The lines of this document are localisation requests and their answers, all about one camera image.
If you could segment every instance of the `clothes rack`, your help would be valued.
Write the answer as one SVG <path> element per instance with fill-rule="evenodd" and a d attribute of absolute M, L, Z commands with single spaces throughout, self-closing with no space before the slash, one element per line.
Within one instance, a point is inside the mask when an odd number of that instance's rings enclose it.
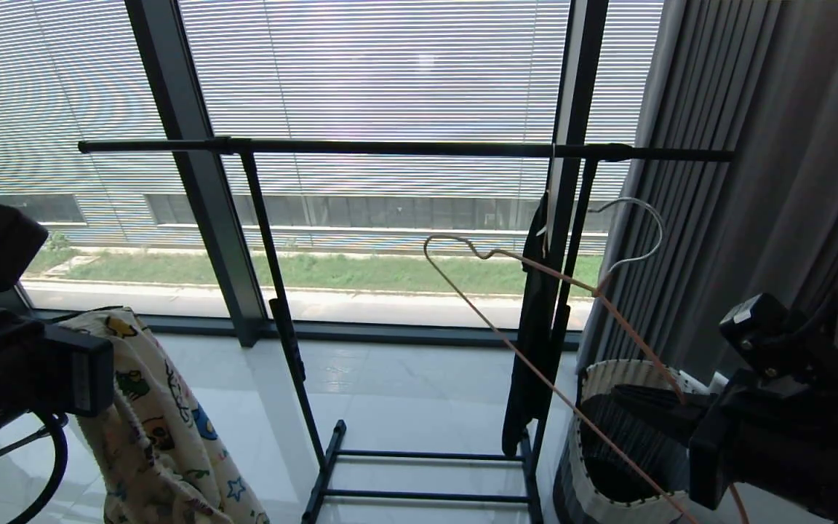
<path fill-rule="evenodd" d="M 273 233 L 270 229 L 270 222 L 267 218 L 267 209 L 263 201 L 263 192 L 260 189 L 258 178 L 257 162 L 255 153 L 323 153 L 323 154 L 370 154 L 370 155 L 407 155 L 407 156 L 514 156 L 514 158 L 579 158 L 585 159 L 585 165 L 581 176 L 581 183 L 578 192 L 578 206 L 575 208 L 575 215 L 572 220 L 572 228 L 561 229 L 562 233 L 570 233 L 568 256 L 565 259 L 563 273 L 573 275 L 575 270 L 575 258 L 581 239 L 581 230 L 584 228 L 586 213 L 588 212 L 588 201 L 591 196 L 591 186 L 596 175 L 596 166 L 599 162 L 621 162 L 628 159 L 648 160 L 682 160 L 683 162 L 729 162 L 733 153 L 729 151 L 707 151 L 690 149 L 664 149 L 632 147 L 622 143 L 598 143 L 598 145 L 585 146 L 563 146 L 553 143 L 409 143 L 409 142 L 335 142 L 335 140 L 256 140 L 249 138 L 236 138 L 230 136 L 214 137 L 206 140 L 83 140 L 78 144 L 82 153 L 102 152 L 133 152 L 133 151 L 209 151 L 219 155 L 239 155 L 242 160 L 242 167 L 247 176 L 247 185 L 250 188 L 250 196 L 254 213 L 257 216 L 260 228 L 260 238 L 267 255 L 267 264 L 273 279 L 275 298 L 269 301 L 271 312 L 274 316 L 277 333 L 287 366 L 290 369 L 293 387 L 300 403 L 300 410 L 303 412 L 303 420 L 306 422 L 306 430 L 309 433 L 313 451 L 316 455 L 316 462 L 319 464 L 319 474 L 306 510 L 303 512 L 303 524 L 313 524 L 319 518 L 319 511 L 326 497 L 349 497 L 349 498 L 370 498 L 370 499 L 400 499 L 400 500 L 422 500 L 422 501 L 472 501 L 473 503 L 503 503 L 503 504 L 525 504 L 533 524 L 541 524 L 542 504 L 539 498 L 538 485 L 535 481 L 535 469 L 538 467 L 539 454 L 545 438 L 545 425 L 548 420 L 548 403 L 550 396 L 546 396 L 536 411 L 536 432 L 535 440 L 529 439 L 528 431 L 522 430 L 519 438 L 519 454 L 515 456 L 488 455 L 475 453 L 436 453 L 426 451 L 392 451 L 392 450 L 346 450 L 342 448 L 342 441 L 345 438 L 347 426 L 344 420 L 336 422 L 332 431 L 329 445 L 322 447 L 319 432 L 316 428 L 312 407 L 309 405 L 309 398 L 306 394 L 305 371 L 300 358 L 299 346 L 296 335 L 293 331 L 292 315 L 290 305 L 287 301 L 286 287 L 283 283 L 282 273 L 279 268 L 279 259 L 276 255 L 276 245 Z M 573 199 L 575 195 L 558 195 L 559 199 Z M 545 349 L 546 355 L 543 362 L 549 373 L 546 375 L 554 381 L 559 361 L 561 361 L 561 342 L 564 332 L 567 330 L 567 315 L 570 311 L 567 306 L 570 285 L 562 282 L 559 289 L 556 306 L 554 308 L 554 322 L 549 336 L 549 345 Z M 516 359 L 515 366 L 522 363 Z M 544 384 L 532 385 L 532 387 L 545 387 Z M 514 394 L 513 389 L 527 387 L 516 384 L 511 388 L 510 399 Z M 483 495 L 469 493 L 436 493 L 436 492 L 414 492 L 414 491 L 366 491 L 366 490 L 337 490 L 330 488 L 332 472 L 340 457 L 370 457 L 370 458 L 392 458 L 392 459 L 417 459 L 427 461 L 486 461 L 486 462 L 508 462 L 518 464 L 523 471 L 526 494 L 524 496 L 510 495 Z"/>

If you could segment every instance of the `curtain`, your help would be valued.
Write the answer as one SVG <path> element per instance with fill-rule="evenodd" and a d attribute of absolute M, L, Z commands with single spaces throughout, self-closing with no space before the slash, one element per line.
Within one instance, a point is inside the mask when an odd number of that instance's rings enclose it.
<path fill-rule="evenodd" d="M 728 166 L 633 162 L 626 179 L 666 239 L 607 291 L 668 364 L 708 381 L 741 362 L 717 329 L 731 306 L 769 292 L 812 311 L 838 291 L 838 2 L 667 3 L 636 145 L 736 152 Z M 605 264 L 652 241 L 624 210 Z M 579 368 L 638 354 L 595 305 Z"/>

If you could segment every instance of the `hanger hook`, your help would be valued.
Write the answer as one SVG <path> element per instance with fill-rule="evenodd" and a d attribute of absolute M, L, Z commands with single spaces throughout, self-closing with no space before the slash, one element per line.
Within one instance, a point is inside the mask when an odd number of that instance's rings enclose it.
<path fill-rule="evenodd" d="M 608 208 L 609 206 L 618 205 L 618 203 L 620 202 L 629 202 L 632 205 L 638 205 L 642 207 L 642 209 L 645 209 L 645 211 L 651 213 L 652 218 L 655 219 L 655 225 L 658 226 L 658 239 L 655 241 L 655 245 L 652 246 L 652 249 L 649 250 L 648 253 L 645 253 L 645 255 L 633 256 L 633 258 L 624 258 L 622 260 L 619 260 L 619 262 L 616 262 L 614 265 L 610 266 L 610 268 L 606 271 L 606 277 L 603 278 L 603 280 L 601 281 L 601 285 L 597 286 L 598 288 L 603 287 L 610 275 L 612 275 L 612 273 L 616 270 L 616 268 L 619 268 L 619 266 L 629 264 L 629 262 L 639 262 L 639 260 L 645 260 L 646 258 L 649 258 L 649 256 L 654 255 L 655 252 L 658 251 L 658 248 L 661 247 L 661 242 L 665 238 L 665 221 L 661 218 L 661 214 L 658 212 L 658 210 L 652 207 L 652 205 L 650 205 L 650 203 L 646 202 L 645 200 L 635 199 L 632 198 L 632 196 L 620 196 L 620 198 L 610 200 L 609 202 L 606 202 L 605 205 L 599 206 L 598 208 L 588 209 L 588 212 L 599 213 L 604 209 Z"/>

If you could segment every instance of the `road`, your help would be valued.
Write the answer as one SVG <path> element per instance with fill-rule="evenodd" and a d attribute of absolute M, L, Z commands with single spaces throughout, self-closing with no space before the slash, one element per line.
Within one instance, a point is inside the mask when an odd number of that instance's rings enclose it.
<path fill-rule="evenodd" d="M 145 314 L 227 317 L 222 292 L 213 287 L 108 285 L 108 283 L 27 281 L 24 288 L 34 306 L 45 309 L 93 309 L 124 305 Z M 265 297 L 273 290 L 263 288 Z M 392 295 L 343 291 L 287 292 L 294 319 L 335 322 L 379 322 L 403 325 L 485 326 L 457 296 Z M 519 325 L 519 298 L 472 298 L 499 328 Z M 572 299 L 569 329 L 582 329 L 591 301 Z"/>

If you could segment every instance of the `glossy marble floor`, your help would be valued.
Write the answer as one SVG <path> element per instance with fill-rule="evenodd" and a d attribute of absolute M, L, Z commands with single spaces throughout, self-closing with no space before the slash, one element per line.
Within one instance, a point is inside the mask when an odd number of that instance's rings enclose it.
<path fill-rule="evenodd" d="M 299 522 L 316 477 L 316 462 L 275 341 L 240 349 L 232 338 L 161 336 L 161 342 L 201 400 L 242 474 L 276 524 Z M 303 342 L 306 388 L 327 444 L 339 418 L 346 448 L 500 452 L 500 429 L 512 354 L 456 349 Z M 572 378 L 566 354 L 559 377 Z M 572 391 L 573 381 L 562 388 Z M 554 522 L 550 485 L 570 420 L 552 405 L 538 471 L 546 521 Z M 21 418 L 0 431 L 0 445 L 37 429 Z M 57 496 L 36 524 L 102 523 L 102 478 L 79 432 L 67 431 L 70 464 Z M 38 441 L 0 458 L 0 522 L 36 497 L 49 475 L 52 452 Z M 518 467 L 417 465 L 403 461 L 344 461 L 336 488 L 524 494 Z M 416 504 L 403 501 L 327 501 L 320 523 L 462 522 L 522 524 L 518 505 Z"/>

